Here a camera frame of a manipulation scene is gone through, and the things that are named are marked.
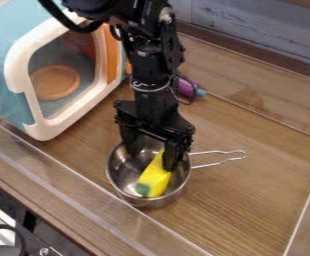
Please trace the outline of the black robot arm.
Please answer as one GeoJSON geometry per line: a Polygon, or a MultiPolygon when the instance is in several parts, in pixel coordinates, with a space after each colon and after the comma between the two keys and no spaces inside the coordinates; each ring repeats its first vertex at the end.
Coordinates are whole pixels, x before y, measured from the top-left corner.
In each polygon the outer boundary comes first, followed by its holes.
{"type": "Polygon", "coordinates": [[[60,24],[77,33],[109,26],[132,66],[135,99],[115,103],[121,141],[132,156],[142,151],[146,137],[162,141],[163,169],[174,170],[191,149],[195,127],[179,114],[178,68],[186,48],[168,0],[37,1],[60,24]]]}

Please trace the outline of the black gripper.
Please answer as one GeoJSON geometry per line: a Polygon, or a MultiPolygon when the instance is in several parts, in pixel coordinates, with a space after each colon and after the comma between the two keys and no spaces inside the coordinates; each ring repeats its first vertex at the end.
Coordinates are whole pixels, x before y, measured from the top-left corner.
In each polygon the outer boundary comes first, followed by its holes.
{"type": "Polygon", "coordinates": [[[116,123],[128,154],[135,157],[146,147],[146,137],[164,142],[163,169],[172,171],[190,150],[194,125],[179,113],[179,79],[164,84],[131,80],[134,100],[113,103],[116,123]]]}

